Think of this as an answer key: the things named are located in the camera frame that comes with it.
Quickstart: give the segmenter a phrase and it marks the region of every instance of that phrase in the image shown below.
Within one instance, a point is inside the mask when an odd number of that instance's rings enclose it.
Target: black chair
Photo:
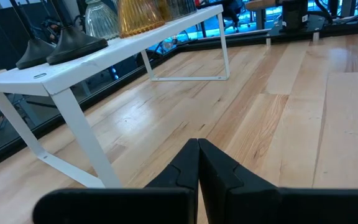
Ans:
[[[239,19],[240,15],[246,12],[245,4],[242,2],[242,0],[218,0],[215,2],[201,3],[198,9],[202,9],[209,6],[216,6],[218,4],[221,4],[223,6],[223,19],[227,21],[232,21],[232,23],[227,26],[223,20],[224,30],[233,26],[233,29],[236,32],[239,32],[239,27],[241,25],[247,24],[247,26],[250,27],[248,23],[240,22]]]

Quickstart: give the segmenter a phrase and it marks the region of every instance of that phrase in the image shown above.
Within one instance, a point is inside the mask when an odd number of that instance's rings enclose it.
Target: black plastic object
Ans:
[[[320,0],[314,0],[314,3],[316,3],[316,5],[320,8],[321,12],[323,13],[322,16],[326,18],[328,23],[332,24],[333,19],[332,19],[330,13],[328,12],[328,10],[320,3]]]
[[[30,24],[27,18],[21,12],[19,6],[17,6],[15,0],[10,0],[10,2],[30,37],[30,40],[27,43],[27,49],[25,50],[25,53],[22,58],[16,63],[16,67],[18,69],[25,69],[46,63],[47,56],[50,55],[53,50],[55,50],[55,48],[52,45],[46,43],[45,41],[35,37],[35,35],[31,31]]]
[[[288,37],[294,37],[299,38],[299,36],[308,36],[311,37],[311,35],[315,32],[319,32],[319,30],[322,30],[324,27],[325,18],[317,15],[309,15],[308,18],[308,24],[305,27],[305,29],[298,30],[298,32],[282,32],[283,29],[283,21],[281,19],[278,20],[277,25],[275,25],[269,32],[268,36],[273,41],[281,41]]]
[[[358,190],[278,188],[207,140],[199,144],[209,224],[358,223]]]
[[[34,224],[195,224],[198,201],[197,139],[190,139],[144,189],[66,189],[41,198]]]
[[[331,12],[331,16],[336,17],[338,16],[338,5],[339,0],[328,0],[328,8]]]
[[[68,62],[92,54],[108,46],[107,40],[91,37],[80,32],[73,26],[69,26],[60,10],[57,0],[52,0],[52,4],[63,24],[63,28],[56,49],[47,57],[47,62],[50,65]]]
[[[296,32],[305,28],[308,23],[308,1],[284,1],[282,6],[282,32]]]

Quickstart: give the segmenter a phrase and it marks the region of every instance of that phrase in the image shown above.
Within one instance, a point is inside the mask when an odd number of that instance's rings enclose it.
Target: light wood plank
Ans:
[[[323,38],[325,46],[329,46],[330,72],[345,72],[348,50],[346,36]]]
[[[150,155],[180,126],[186,126],[186,118],[194,113],[203,113],[205,110],[193,99],[183,99],[158,123],[152,126],[142,136],[134,139],[131,150],[123,154],[114,164],[116,172],[123,183],[128,183],[140,166]]]
[[[308,49],[261,168],[275,185],[313,185],[329,69],[325,48]]]
[[[271,94],[289,95],[295,78],[298,75],[301,63],[305,57],[309,41],[290,43],[277,66],[267,81],[264,92]]]
[[[346,36],[347,60],[345,72],[358,72],[358,35]]]
[[[326,104],[314,187],[358,188],[358,73],[331,74]]]
[[[230,139],[237,131],[256,96],[265,88],[269,76],[272,74],[286,47],[287,45],[275,45],[266,52],[256,71],[207,135],[207,139],[217,147],[222,150],[227,148]]]
[[[236,85],[234,83],[228,85],[225,82],[205,82],[192,88],[194,91],[188,97],[196,102],[197,108],[200,109],[195,110],[190,119],[185,119],[147,158],[136,177],[129,182],[129,186],[147,184],[150,179],[143,177],[154,178],[189,138],[205,138],[227,106],[235,99],[236,93],[242,88],[241,84],[247,82],[251,71],[258,66],[264,52],[263,47],[246,47],[238,51],[230,63],[233,68],[231,78],[237,80]]]
[[[259,94],[225,152],[258,173],[287,99],[288,95]]]

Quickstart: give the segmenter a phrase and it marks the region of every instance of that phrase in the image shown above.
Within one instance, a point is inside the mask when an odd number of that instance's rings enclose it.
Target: glass jar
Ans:
[[[173,19],[190,15],[197,11],[194,0],[167,0]]]
[[[85,29],[88,35],[106,40],[118,37],[117,14],[100,0],[86,0]]]
[[[164,25],[154,0],[119,0],[120,36],[128,37]]]

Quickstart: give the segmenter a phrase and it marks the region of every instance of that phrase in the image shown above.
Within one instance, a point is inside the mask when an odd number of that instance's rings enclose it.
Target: black metal frame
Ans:
[[[237,47],[237,46],[245,46],[245,45],[255,45],[255,44],[264,44],[266,41],[266,34],[269,30],[262,30],[260,32],[252,32],[250,34],[234,34],[226,36],[226,43],[228,47]],[[358,34],[357,29],[323,29],[320,32],[320,37],[330,37],[330,36],[338,36],[338,35],[350,35],[350,34]],[[305,40],[311,39],[312,36],[308,33],[300,33],[299,35],[283,35],[281,37],[277,37],[272,40],[272,43],[279,42],[289,42],[295,40]],[[192,40],[188,42],[186,45],[178,46],[177,48],[169,51],[167,54],[163,55],[161,58],[155,59],[151,61],[152,67],[156,67],[164,61],[172,58],[176,54],[180,52],[189,52],[195,50],[208,50],[208,49],[218,49],[221,48],[221,42],[219,37],[211,37],[200,40]],[[141,77],[146,74],[146,69],[144,66],[141,66],[135,69],[133,72],[124,75],[119,80],[112,82],[110,85],[104,87],[103,89],[96,92],[94,95],[89,96],[80,102],[80,106],[82,110],[86,110],[91,106],[95,105],[99,101],[105,99],[109,95],[118,91],[122,87],[126,86],[130,82],[133,82],[135,79]],[[37,138],[41,138],[42,136],[48,134],[53,131],[55,128],[64,124],[64,120],[61,115],[56,115],[55,117],[49,119],[44,122],[44,124],[33,129],[33,132]],[[0,147],[0,162],[7,159],[11,155],[25,148],[26,145],[24,141],[18,137],[15,140],[8,142],[7,144]]]
[[[198,140],[190,139],[143,189],[56,190],[37,202],[33,222],[105,223],[114,212],[114,223],[195,224],[199,158]]]

